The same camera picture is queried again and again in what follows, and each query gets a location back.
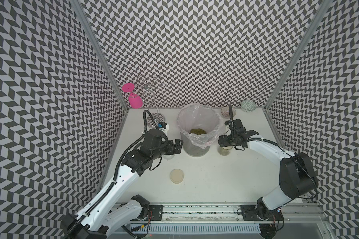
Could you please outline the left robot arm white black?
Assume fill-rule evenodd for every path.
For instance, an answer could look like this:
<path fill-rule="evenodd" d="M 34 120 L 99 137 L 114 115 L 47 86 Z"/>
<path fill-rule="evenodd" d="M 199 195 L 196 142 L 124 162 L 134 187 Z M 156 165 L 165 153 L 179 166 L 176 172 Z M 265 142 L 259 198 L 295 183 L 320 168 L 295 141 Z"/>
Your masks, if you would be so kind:
<path fill-rule="evenodd" d="M 122 207 L 113 210 L 126 190 L 146 171 L 152 171 L 155 159 L 180 154 L 181 139 L 168 140 L 164 129 L 145 131 L 120 157 L 114 176 L 99 193 L 76 214 L 67 214 L 61 227 L 65 239 L 106 239 L 129 221 L 144 220 L 149 202 L 134 196 Z"/>

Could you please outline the cream lid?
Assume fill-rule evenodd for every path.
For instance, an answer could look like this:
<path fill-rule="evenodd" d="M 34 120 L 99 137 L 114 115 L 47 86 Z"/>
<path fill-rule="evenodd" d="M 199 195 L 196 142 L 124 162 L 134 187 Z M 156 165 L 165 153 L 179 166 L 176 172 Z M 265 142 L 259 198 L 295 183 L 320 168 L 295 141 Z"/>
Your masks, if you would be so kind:
<path fill-rule="evenodd" d="M 180 184 L 184 180 L 184 172 L 181 169 L 174 169 L 170 172 L 170 180 L 174 184 Z"/>

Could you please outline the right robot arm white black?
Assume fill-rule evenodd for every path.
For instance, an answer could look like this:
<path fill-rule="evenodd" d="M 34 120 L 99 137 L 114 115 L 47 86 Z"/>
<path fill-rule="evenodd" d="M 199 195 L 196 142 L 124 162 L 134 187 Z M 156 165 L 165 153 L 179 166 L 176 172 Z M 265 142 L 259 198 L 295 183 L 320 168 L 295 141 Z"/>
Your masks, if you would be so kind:
<path fill-rule="evenodd" d="M 226 133 L 219 136 L 220 147 L 258 152 L 279 167 L 279 182 L 254 205 L 241 205 L 238 213 L 244 221 L 281 220 L 281 208 L 309 192 L 317 192 L 318 179 L 311 158 L 305 153 L 295 153 L 278 143 L 263 138 L 255 130 L 246 130 L 241 120 L 227 120 Z"/>

